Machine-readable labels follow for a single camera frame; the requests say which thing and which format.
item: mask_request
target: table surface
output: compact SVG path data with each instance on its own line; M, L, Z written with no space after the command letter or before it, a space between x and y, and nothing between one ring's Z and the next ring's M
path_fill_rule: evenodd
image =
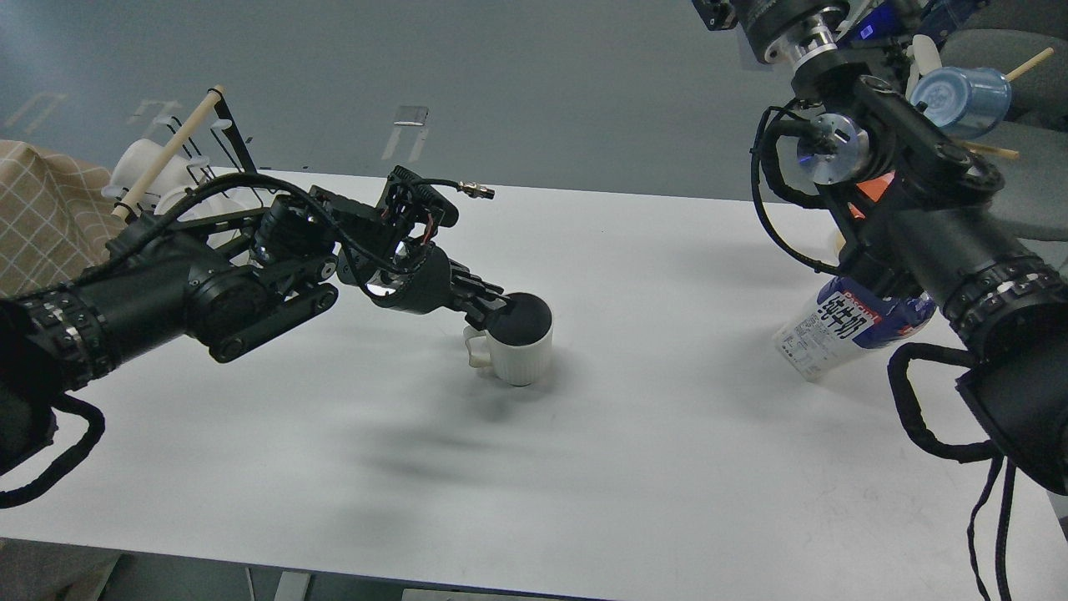
M381 179L283 174L373 203ZM986 465L924 455L871 353L816 384L771 345L826 281L734 201L500 188L438 241L555 312L513 389L467 366L457 314L332 311L226 366L179 339L79 396L90 459L0 536L296 570L606 599L964 599ZM829 257L830 218L770 207ZM959 346L941 318L915 341ZM928 424L983 438L948 368L913 368ZM80 433L61 423L60 443ZM40 470L32 461L6 479ZM998 495L978 526L993 586ZM1021 477L1008 578L1068 597L1068 544Z

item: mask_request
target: beige plaid cloth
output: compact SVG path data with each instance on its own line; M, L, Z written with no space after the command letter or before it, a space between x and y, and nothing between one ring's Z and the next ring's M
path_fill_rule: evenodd
M110 174L26 142L0 140L0 295L70 279L107 257L123 222L100 195Z

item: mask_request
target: gray floor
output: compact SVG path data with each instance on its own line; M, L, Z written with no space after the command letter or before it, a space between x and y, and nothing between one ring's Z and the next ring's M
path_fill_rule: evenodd
M215 601L217 599L271 600L282 570L250 569L255 589L249 591L245 566L162 555L124 555L115 566L101 601L168 599ZM333 574L312 576L308 601L354 599L400 601L405 586Z

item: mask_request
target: black robotic arm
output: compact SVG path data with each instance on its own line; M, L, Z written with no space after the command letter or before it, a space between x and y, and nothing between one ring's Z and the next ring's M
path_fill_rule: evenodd
M376 206L255 172L187 190L164 215L143 215L108 242L110 258L74 281L0 300L0 475L49 445L52 410L89 422L85 436L0 507L36 499L85 458L104 417L66 393L182 335L226 363L328 311L335 272L384 309L445 307L476 329L508 312L501 286L449 258L433 238L458 210L434 185L492 197L477 184L426 179L396 167ZM274 190L269 207L179 221L236 187ZM415 235L412 230L423 225ZM211 247L209 235L231 232ZM248 253L247 264L235 257Z

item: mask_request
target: wooden rod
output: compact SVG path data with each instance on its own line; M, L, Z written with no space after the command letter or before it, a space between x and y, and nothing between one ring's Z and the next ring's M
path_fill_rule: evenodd
M1008 75L1005 76L1005 79L1012 81L1017 77L1020 77L1024 73L1027 73L1028 70L1035 68L1038 65L1038 63L1045 61L1046 59L1052 56L1053 56L1053 48L1047 48L1041 52L1038 52L1034 57L1031 57L1031 59L1028 59L1027 62L1008 72Z
M977 144L975 142L958 141L957 143L972 152L977 152L979 154L989 154L991 156L1000 156L1002 158L1011 158L1012 160L1020 158L1020 151L1002 148L998 146L988 146L987 144Z
M141 196L144 195L145 190L148 186L156 180L159 173L163 170L163 167L170 162L171 158L178 152L182 144L189 140L192 136L193 130L203 123L204 118L207 116L208 112L215 108L215 105L222 99L222 93L224 92L222 85L216 85L207 91L207 95L201 100L201 104L189 113L189 118L178 127L178 130L171 136L170 141L163 146L163 149L159 151L159 156L148 164L144 173L138 177L138 180L134 183L134 186L128 192L123 196L119 204L115 205L115 209L111 211L115 217L121 217L124 221L129 220L134 216L135 207Z

